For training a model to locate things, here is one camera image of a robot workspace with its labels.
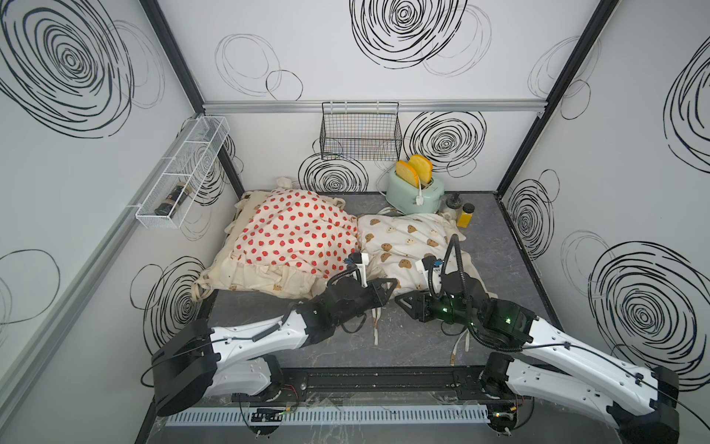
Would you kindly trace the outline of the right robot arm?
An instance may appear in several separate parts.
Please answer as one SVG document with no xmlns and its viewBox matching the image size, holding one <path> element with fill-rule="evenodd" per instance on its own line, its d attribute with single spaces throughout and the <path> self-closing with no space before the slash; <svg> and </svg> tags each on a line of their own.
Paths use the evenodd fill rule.
<svg viewBox="0 0 710 444">
<path fill-rule="evenodd" d="M 603 353 L 512 301 L 491 297 L 466 274 L 445 275 L 396 297 L 413 319 L 465 327 L 491 353 L 479 376 L 486 396 L 552 401 L 611 425 L 629 443 L 680 439 L 679 378 Z"/>
</svg>

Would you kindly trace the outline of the cream bear pillowcase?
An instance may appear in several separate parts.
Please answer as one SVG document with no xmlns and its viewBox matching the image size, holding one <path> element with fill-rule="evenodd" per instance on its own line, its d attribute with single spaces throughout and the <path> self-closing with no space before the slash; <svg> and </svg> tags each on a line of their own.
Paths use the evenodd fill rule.
<svg viewBox="0 0 710 444">
<path fill-rule="evenodd" d="M 442 259 L 452 235 L 466 240 L 454 222 L 437 214 L 358 217 L 358 240 L 369 255 L 367 275 L 397 279 L 396 296 L 429 289 L 419 262 L 427 256 Z"/>
</svg>

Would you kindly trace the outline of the cream bear pillow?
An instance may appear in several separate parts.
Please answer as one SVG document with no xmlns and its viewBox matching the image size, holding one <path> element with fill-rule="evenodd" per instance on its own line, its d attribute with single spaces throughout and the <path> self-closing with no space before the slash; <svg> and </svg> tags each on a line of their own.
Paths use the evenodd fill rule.
<svg viewBox="0 0 710 444">
<path fill-rule="evenodd" d="M 238 214 L 226 229 L 225 245 L 217 254 L 212 266 L 203 270 L 200 277 L 192 283 L 194 301 L 203 301 L 216 290 L 232 292 L 251 290 L 281 299 L 312 299 L 320 294 L 327 286 L 327 281 L 334 277 L 333 275 L 328 279 L 309 278 L 303 272 L 288 271 L 286 268 L 276 266 L 241 266 L 230 258 L 238 236 L 255 215 L 257 205 L 264 203 L 269 193 L 250 192 L 236 204 Z"/>
</svg>

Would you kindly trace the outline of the strawberry print pillow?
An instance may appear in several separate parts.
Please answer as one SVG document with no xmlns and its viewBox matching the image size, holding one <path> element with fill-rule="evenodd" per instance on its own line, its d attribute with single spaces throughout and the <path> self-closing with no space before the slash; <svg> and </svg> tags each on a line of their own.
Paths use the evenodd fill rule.
<svg viewBox="0 0 710 444">
<path fill-rule="evenodd" d="M 230 258 L 241 266 L 276 266 L 328 279 L 360 251 L 358 234 L 357 218 L 342 200 L 279 188 L 257 205 Z"/>
</svg>

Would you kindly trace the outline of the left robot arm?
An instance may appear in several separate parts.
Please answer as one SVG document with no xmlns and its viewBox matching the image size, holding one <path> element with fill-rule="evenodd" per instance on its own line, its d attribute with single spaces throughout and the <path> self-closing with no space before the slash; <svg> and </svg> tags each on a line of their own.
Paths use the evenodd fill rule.
<svg viewBox="0 0 710 444">
<path fill-rule="evenodd" d="M 278 388 L 274 353 L 328 340 L 353 318 L 385 306 L 397 286 L 397 279 L 387 277 L 367 284 L 341 277 L 322 294 L 266 321 L 238 327 L 193 321 L 152 356 L 148 371 L 157 415 L 173 416 L 205 397 L 256 396 Z"/>
</svg>

